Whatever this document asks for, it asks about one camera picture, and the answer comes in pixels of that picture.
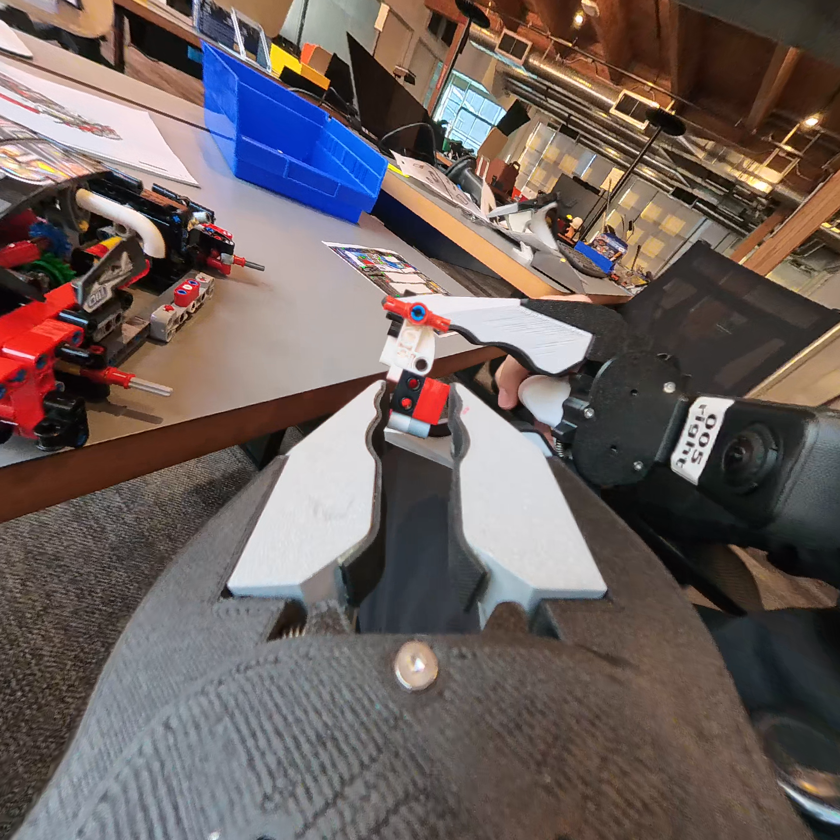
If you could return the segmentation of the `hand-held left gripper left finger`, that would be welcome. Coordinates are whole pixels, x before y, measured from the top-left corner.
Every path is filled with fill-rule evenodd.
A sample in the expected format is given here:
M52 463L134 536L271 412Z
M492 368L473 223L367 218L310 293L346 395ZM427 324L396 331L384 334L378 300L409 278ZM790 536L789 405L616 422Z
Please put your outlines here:
M289 451L228 578L232 595L357 606L375 587L388 396L375 381Z

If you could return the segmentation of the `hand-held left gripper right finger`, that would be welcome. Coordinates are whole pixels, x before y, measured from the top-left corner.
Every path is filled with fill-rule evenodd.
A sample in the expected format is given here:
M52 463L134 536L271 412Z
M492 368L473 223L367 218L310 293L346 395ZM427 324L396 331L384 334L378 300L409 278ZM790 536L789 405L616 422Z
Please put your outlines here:
M603 598L550 458L460 384L449 392L449 429L449 571L462 607Z

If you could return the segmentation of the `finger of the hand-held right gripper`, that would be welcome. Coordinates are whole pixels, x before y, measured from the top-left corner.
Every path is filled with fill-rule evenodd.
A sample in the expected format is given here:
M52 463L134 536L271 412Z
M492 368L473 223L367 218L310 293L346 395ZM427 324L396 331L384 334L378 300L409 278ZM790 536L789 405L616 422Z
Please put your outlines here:
M471 344L505 350L540 375L560 375L583 362L594 342L592 333L517 299L446 297L445 318Z
M563 419L564 403L571 395L568 377L528 377L518 387L518 399L534 420L549 428Z

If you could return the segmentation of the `red white brick subassembly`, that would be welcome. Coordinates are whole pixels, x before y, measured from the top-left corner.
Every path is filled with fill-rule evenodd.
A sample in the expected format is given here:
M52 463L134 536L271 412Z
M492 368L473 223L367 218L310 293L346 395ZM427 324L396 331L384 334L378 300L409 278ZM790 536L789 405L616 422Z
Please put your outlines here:
M449 385L432 377L436 339L450 321L419 298L384 297L390 326L380 362L391 388L387 426L416 438L443 438L448 427Z

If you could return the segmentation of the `toy brick race car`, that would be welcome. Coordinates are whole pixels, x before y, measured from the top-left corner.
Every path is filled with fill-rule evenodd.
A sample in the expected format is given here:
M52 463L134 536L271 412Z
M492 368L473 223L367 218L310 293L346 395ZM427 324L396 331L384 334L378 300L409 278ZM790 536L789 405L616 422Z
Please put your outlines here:
M2 119L1 428L45 452L89 438L88 405L172 388L123 363L171 342L232 269L211 209Z

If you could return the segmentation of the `person's right hand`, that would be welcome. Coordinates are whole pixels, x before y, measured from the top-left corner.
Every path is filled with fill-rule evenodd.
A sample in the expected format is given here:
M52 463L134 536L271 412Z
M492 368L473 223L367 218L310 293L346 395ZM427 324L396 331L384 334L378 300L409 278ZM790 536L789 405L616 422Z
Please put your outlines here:
M499 365L495 373L499 408L511 411L519 404L519 388L532 373L520 364L512 355Z

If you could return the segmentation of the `white robot parts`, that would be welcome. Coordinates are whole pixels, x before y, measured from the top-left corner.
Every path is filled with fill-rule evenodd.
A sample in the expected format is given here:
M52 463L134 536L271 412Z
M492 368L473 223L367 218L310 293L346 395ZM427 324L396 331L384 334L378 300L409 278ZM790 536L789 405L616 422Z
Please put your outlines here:
M518 242L529 259L541 252L553 254L563 262L568 261L570 242L583 225L583 218L572 216L556 192L492 208L486 217Z

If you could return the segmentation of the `colourful toy box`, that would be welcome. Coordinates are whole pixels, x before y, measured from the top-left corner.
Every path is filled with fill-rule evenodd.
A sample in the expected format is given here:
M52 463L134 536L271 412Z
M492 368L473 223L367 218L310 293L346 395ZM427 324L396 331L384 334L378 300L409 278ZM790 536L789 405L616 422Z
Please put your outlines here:
M628 249L625 241L609 232L601 232L588 243L581 243L582 253L602 270L610 270L621 260Z

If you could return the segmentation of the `black office chair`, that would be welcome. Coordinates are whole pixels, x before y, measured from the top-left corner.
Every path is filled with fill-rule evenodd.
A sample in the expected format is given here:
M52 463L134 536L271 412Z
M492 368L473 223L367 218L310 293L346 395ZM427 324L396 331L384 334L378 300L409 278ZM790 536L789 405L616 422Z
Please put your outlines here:
M697 241L617 307L698 392L745 397L838 324L838 311Z

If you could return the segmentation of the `sticker sheet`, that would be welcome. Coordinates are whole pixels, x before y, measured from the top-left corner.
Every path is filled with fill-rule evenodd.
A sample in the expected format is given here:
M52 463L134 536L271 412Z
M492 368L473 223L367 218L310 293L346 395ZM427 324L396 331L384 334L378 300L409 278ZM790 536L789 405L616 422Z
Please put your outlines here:
M322 243L387 296L408 298L449 294L393 250L327 241Z

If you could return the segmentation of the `white printed paper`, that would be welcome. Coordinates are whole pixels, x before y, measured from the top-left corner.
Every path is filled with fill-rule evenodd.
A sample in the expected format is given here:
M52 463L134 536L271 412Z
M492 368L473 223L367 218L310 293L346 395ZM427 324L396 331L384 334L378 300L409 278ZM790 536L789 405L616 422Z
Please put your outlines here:
M424 185L448 203L451 203L478 219L488 221L489 218L481 209L480 203L470 194L452 182L445 174L429 163L405 157L394 153L394 158L400 172L410 180Z

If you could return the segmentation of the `black floor lamp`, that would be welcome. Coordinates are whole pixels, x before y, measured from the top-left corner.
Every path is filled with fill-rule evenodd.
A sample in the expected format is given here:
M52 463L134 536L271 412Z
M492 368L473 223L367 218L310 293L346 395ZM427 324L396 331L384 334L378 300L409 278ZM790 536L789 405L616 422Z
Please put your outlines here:
M469 42L470 30L472 28L488 29L490 20L485 10L471 1L426 1L426 8L441 18L455 24L455 34L443 61L442 69L438 74L432 96L429 100L427 111L430 116L434 115L438 101L441 99L449 79L455 69L458 58L461 56Z
M584 223L581 229L581 241L585 241L587 235L594 229L596 222L599 219L605 221L610 213L613 199L619 197L622 189L627 181L635 173L636 168L644 160L645 156L652 149L659 136L664 133L670 137L680 137L686 132L686 124L676 114L669 112L663 108L647 108L646 110L647 122L654 127L653 134L647 140L643 148L636 154L631 164L626 168L626 171L621 178L609 191L607 198L603 203L601 210L597 211L591 220Z

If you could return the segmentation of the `black monitor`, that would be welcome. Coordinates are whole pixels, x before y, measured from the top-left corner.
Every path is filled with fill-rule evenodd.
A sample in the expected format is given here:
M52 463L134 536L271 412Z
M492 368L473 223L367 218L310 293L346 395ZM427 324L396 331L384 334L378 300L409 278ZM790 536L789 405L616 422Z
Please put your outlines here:
M433 153L433 124L424 106L351 33L346 39L362 126L389 150Z

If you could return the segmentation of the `blue plastic bin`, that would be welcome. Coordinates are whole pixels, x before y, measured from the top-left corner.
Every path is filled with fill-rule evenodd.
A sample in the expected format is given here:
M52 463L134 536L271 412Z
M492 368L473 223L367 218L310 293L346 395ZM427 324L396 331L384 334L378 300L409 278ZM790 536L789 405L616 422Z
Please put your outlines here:
M388 162L360 136L256 68L203 45L204 120L238 179L357 223Z

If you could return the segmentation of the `yellow box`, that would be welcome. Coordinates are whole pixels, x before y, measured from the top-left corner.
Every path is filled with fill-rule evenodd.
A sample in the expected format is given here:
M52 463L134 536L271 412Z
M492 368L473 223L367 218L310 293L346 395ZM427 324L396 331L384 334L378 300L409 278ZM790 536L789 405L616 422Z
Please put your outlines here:
M290 74L292 74L295 78L299 77L311 83L320 91L326 91L330 87L330 81L326 76L273 43L270 44L269 62L272 73L280 79L284 78L283 74L286 74L288 78L291 78Z

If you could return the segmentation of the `white instruction booklet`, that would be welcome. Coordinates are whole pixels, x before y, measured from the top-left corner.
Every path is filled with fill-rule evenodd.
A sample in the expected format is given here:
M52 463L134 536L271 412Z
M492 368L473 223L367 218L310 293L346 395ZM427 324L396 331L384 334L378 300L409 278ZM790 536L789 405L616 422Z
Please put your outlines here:
M2 117L101 161L198 186L149 113L1 65Z

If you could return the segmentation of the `standing display card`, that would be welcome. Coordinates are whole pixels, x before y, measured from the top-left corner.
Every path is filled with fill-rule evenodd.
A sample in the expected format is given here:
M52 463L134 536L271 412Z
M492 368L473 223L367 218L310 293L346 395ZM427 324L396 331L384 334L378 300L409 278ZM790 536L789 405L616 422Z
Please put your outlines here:
M270 43L264 29L235 8L215 1L193 1L192 21L199 35L241 60L270 69Z

